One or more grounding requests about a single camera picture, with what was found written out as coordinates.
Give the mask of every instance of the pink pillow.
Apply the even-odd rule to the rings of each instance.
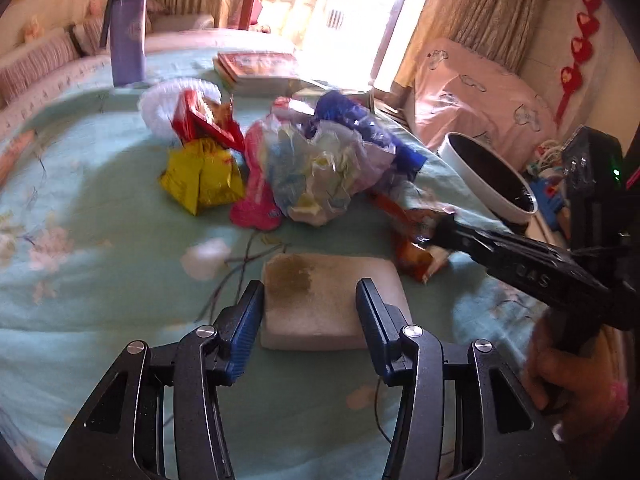
[[[64,30],[47,35],[34,44],[18,47],[0,62],[0,96],[10,103],[24,94],[31,84],[79,57]]]

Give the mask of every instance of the pink plastic item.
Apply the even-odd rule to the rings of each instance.
[[[249,167],[249,181],[244,198],[231,208],[229,218],[240,227],[273,231],[282,222],[282,213],[273,200],[271,187],[262,176],[258,150],[262,142],[262,122],[257,121],[244,136],[244,160]]]

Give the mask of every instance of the light blue bedsheet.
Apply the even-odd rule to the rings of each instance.
[[[213,56],[214,50],[155,54],[148,58],[149,77],[219,83]],[[142,89],[110,85],[108,66],[25,124],[38,131],[36,147],[0,195],[6,264],[0,272],[0,433],[39,477],[127,342],[174,342],[198,325],[194,320],[222,273],[212,282],[194,281],[180,265],[185,250],[222,237],[241,256],[250,235],[230,224],[228,207],[194,218],[161,189],[167,145],[140,118]],[[266,99],[236,99],[242,129],[269,106]],[[461,220],[500,228],[435,155],[429,153],[417,183],[456,205]],[[388,219],[364,198],[322,228],[286,221],[276,235],[297,252],[393,254]],[[252,253],[265,248],[256,238]],[[261,263],[251,264],[245,279],[260,272]],[[443,340],[491,339],[514,365],[522,362],[540,304],[499,285],[464,254],[453,255],[427,285],[402,282],[416,323]],[[218,311],[233,302],[236,284],[230,281]],[[276,352],[256,345],[245,375],[219,390],[236,476],[379,478],[388,445],[374,423],[375,384],[365,351]],[[383,388],[381,418],[389,434],[398,399],[398,391]]]

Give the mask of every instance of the red paper decoration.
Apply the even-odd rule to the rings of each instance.
[[[602,0],[582,0],[584,6],[587,7],[587,12],[593,14],[602,5]]]
[[[573,66],[565,66],[560,72],[560,81],[562,82],[562,88],[564,88],[565,93],[574,93],[582,86],[580,68],[576,64]]]
[[[588,38],[600,29],[600,22],[593,13],[600,8],[602,0],[582,0],[582,2],[587,12],[578,12],[575,17],[582,37],[572,38],[571,40],[571,53],[575,62],[573,66],[565,66],[560,71],[560,82],[562,83],[564,95],[556,112],[556,124],[558,125],[560,125],[562,116],[564,116],[564,112],[569,105],[569,99],[582,86],[580,65],[586,63],[593,56],[593,45]]]
[[[584,38],[593,36],[600,28],[600,22],[598,19],[585,12],[578,12],[576,21],[578,22],[578,27],[580,27]]]
[[[575,62],[581,65],[593,56],[593,45],[586,38],[573,38],[571,40],[571,53],[574,55]]]

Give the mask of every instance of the stained sponge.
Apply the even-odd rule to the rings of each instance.
[[[396,267],[380,258],[279,254],[262,271],[260,343],[274,350],[365,349],[355,306],[356,284],[371,278],[385,303],[411,322]]]

